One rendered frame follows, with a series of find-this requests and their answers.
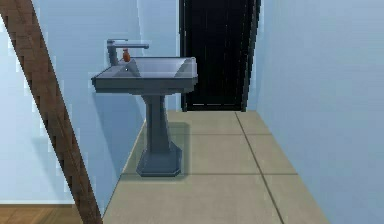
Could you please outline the grey sink faucet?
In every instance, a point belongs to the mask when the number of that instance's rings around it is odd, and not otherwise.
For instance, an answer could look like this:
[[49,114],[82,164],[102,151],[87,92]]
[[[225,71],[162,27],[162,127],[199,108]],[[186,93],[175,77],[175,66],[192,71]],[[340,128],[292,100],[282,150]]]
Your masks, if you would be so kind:
[[108,39],[107,51],[109,61],[112,66],[116,66],[119,62],[117,57],[117,50],[123,48],[141,48],[148,49],[149,45],[146,43],[130,43],[127,39]]

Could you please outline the brown wooden door frame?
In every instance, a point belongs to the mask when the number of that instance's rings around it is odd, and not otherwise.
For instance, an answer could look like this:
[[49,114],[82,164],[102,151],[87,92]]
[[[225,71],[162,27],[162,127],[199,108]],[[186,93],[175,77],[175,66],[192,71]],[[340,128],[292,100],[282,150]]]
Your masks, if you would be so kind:
[[32,0],[0,0],[0,16],[83,224],[103,224]]

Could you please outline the black room door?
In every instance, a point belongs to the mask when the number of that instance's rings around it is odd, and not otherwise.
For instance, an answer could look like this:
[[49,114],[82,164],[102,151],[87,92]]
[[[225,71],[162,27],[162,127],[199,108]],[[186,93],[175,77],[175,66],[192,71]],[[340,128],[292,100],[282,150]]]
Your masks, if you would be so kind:
[[261,0],[179,0],[180,55],[197,61],[187,111],[247,109]]

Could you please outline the grey pedestal sink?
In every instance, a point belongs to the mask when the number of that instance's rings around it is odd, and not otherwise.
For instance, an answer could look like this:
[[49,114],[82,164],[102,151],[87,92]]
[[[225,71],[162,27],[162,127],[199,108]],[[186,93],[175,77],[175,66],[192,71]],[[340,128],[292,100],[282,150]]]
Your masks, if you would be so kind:
[[175,177],[181,172],[182,150],[170,140],[165,97],[192,92],[197,82],[194,57],[134,57],[92,78],[98,93],[128,93],[145,102],[147,146],[136,168],[140,176]]

